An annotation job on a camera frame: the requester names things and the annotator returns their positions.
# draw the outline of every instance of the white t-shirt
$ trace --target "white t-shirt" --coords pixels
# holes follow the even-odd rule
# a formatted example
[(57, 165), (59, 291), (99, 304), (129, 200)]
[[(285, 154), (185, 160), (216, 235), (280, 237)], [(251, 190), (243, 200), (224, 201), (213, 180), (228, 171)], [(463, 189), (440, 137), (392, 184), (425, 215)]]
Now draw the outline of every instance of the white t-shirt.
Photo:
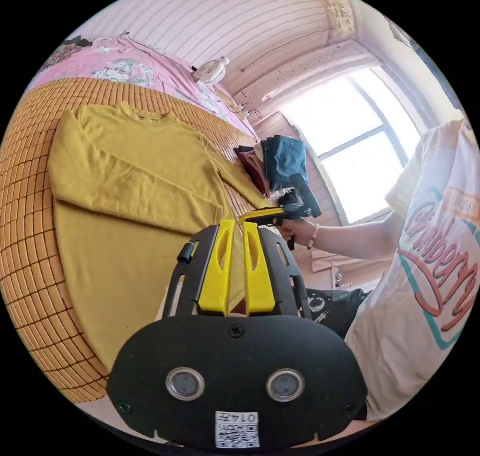
[(386, 201), (405, 226), (345, 338), (368, 388), (368, 421), (391, 416), (430, 380), (479, 291), (480, 150), (465, 122), (429, 131)]

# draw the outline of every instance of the hand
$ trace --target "hand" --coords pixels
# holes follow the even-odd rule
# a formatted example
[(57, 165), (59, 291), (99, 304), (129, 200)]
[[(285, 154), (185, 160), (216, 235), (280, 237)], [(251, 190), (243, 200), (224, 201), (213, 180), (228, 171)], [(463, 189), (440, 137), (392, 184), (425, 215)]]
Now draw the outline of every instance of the hand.
[(278, 228), (285, 241), (295, 236), (295, 244), (307, 247), (315, 234), (315, 225), (306, 219), (285, 219)]

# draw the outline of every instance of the window frame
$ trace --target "window frame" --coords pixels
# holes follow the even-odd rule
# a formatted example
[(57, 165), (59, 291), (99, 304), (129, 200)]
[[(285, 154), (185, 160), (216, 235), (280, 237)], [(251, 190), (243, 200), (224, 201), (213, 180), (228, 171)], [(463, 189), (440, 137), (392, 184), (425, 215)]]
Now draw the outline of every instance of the window frame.
[[(425, 129), (423, 127), (423, 124), (421, 124), (421, 127), (419, 127), (418, 122), (421, 121), (420, 115), (418, 113), (416, 113), (416, 110), (415, 110), (415, 113), (412, 114), (411, 109), (408, 110), (405, 107), (405, 104), (403, 104), (402, 99), (398, 95), (398, 91), (394, 91), (390, 87), (390, 85), (387, 83), (387, 81), (382, 77), (382, 76), (384, 76), (384, 74), (382, 73), (381, 69), (371, 68), (370, 70), (378, 78), (380, 78), (380, 80), (382, 80), (385, 83), (387, 88), (391, 91), (393, 96), (397, 99), (397, 101), (402, 106), (403, 110), (409, 116), (409, 118), (413, 122), (414, 126), (417, 128), (418, 132), (421, 135), (425, 131)], [(392, 210), (389, 207), (386, 207), (385, 209), (377, 211), (377, 212), (375, 212), (375, 213), (373, 213), (373, 214), (371, 214), (371, 215), (369, 215), (365, 218), (362, 218), (360, 220), (357, 220), (357, 221), (351, 223), (349, 221), (348, 217), (347, 217), (347, 214), (346, 214), (345, 210), (344, 210), (342, 201), (341, 201), (339, 195), (337, 194), (337, 191), (335, 190), (335, 186), (333, 184), (333, 181), (331, 180), (325, 166), (322, 164), (322, 161), (326, 160), (327, 158), (329, 158), (329, 157), (331, 157), (335, 154), (341, 153), (342, 151), (344, 151), (348, 148), (351, 148), (351, 147), (355, 146), (356, 144), (360, 143), (361, 141), (364, 141), (364, 140), (366, 140), (366, 139), (368, 139), (372, 136), (375, 136), (379, 133), (385, 133), (386, 134), (386, 136), (388, 137), (393, 149), (395, 150), (395, 152), (398, 156), (398, 160), (400, 161), (400, 164), (402, 165), (402, 167), (405, 167), (407, 165), (409, 159), (408, 159), (408, 156), (405, 152), (405, 149), (403, 148), (403, 146), (400, 142), (400, 139), (398, 138), (394, 129), (392, 128), (392, 126), (390, 125), (388, 120), (386, 119), (383, 112), (377, 106), (375, 101), (360, 86), (360, 84), (358, 84), (357, 81), (355, 81), (355, 79), (352, 76), (345, 76), (345, 78), (352, 85), (352, 87), (362, 96), (362, 98), (368, 103), (368, 105), (372, 108), (372, 110), (376, 113), (376, 115), (378, 116), (378, 118), (381, 121), (380, 126), (378, 126), (377, 128), (375, 128), (371, 131), (368, 131), (368, 132), (366, 132), (366, 133), (364, 133), (360, 136), (357, 136), (356, 138), (354, 138), (354, 139), (352, 139), (352, 140), (350, 140), (350, 141), (348, 141), (344, 144), (341, 144), (341, 145), (337, 146), (336, 148), (331, 149), (330, 151), (327, 151), (327, 152), (321, 154), (320, 156), (317, 156), (315, 150), (313, 149), (312, 145), (309, 143), (308, 139), (306, 138), (306, 136), (302, 132), (302, 130), (298, 126), (296, 126), (295, 123), (290, 121), (288, 119), (288, 117), (285, 114), (283, 114), (283, 112), (282, 112), (282, 115), (283, 115), (284, 119), (287, 121), (288, 125), (293, 130), (293, 132), (296, 135), (298, 135), (300, 140), (303, 141), (303, 143), (305, 144), (305, 148), (306, 148), (307, 152), (309, 153), (313, 162), (315, 163), (321, 177), (323, 178), (323, 181), (325, 182), (325, 185), (328, 189), (328, 192), (330, 193), (330, 197), (333, 201), (333, 204), (335, 206), (335, 210), (337, 212), (337, 215), (340, 219), (340, 222), (341, 222), (342, 226), (354, 226), (354, 225), (369, 223), (371, 221), (381, 220), (381, 219), (385, 218), (386, 216), (388, 216), (392, 212)]]

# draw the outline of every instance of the label sticker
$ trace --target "label sticker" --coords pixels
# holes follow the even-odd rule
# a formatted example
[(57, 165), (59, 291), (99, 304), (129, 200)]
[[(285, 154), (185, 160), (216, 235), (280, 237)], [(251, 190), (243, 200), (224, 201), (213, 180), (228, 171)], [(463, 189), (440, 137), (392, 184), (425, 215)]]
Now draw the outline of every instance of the label sticker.
[(217, 448), (259, 448), (259, 414), (257, 412), (215, 413)]

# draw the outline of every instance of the yellow long-sleeve shirt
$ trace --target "yellow long-sleeve shirt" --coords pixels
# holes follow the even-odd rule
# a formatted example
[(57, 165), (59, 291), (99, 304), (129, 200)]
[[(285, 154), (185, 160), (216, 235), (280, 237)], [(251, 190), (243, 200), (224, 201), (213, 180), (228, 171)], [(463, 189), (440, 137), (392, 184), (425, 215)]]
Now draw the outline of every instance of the yellow long-sleeve shirt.
[[(231, 219), (223, 181), (254, 207), (253, 183), (170, 113), (88, 105), (66, 111), (48, 171), (66, 284), (92, 349), (111, 369), (127, 339), (155, 320), (190, 236)], [(240, 230), (230, 307), (244, 296)]]

